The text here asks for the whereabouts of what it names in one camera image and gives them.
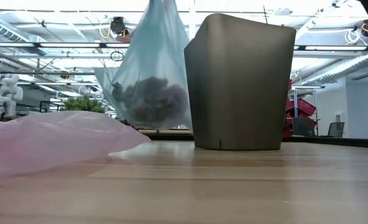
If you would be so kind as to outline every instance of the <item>green plant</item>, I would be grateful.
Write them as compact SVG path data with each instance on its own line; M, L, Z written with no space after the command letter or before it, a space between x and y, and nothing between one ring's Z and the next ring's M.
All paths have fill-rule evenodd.
M105 113L103 105L97 100L91 100L89 96L78 98L69 98L64 102L62 111L92 111L96 113Z

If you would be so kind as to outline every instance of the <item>wall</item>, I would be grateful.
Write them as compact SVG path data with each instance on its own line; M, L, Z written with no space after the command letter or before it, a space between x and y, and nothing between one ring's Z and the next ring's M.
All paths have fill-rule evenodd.
M349 137L368 139L368 82L348 80L346 86Z
M347 118L347 94L346 79L340 78L337 83L324 84L324 89L317 89L316 102L318 110L319 135L328 135L329 125L336 121L336 115L340 115L341 122L344 122L343 137L349 136ZM314 96L307 96L305 100L315 105Z
M24 91L24 97L22 101L17 102L18 104L39 107L41 101L50 101L50 95L45 91L30 89L27 86L21 86L21 88Z

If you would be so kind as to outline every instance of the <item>pink plastic bag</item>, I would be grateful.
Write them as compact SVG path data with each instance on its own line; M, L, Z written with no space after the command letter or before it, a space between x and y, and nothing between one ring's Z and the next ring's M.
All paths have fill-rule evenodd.
M132 149L147 136L87 111L30 115L0 122L0 177L36 172Z

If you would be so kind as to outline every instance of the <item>table surface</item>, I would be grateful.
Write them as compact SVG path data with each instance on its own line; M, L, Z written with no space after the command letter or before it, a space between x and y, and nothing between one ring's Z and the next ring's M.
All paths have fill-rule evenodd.
M0 180L0 224L368 223L368 149L155 142Z

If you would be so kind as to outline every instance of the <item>gray trash bin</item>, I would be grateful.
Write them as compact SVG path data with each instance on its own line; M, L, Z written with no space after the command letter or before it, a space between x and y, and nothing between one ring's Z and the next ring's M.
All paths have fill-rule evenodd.
M296 30L212 14L185 48L195 146L280 149Z

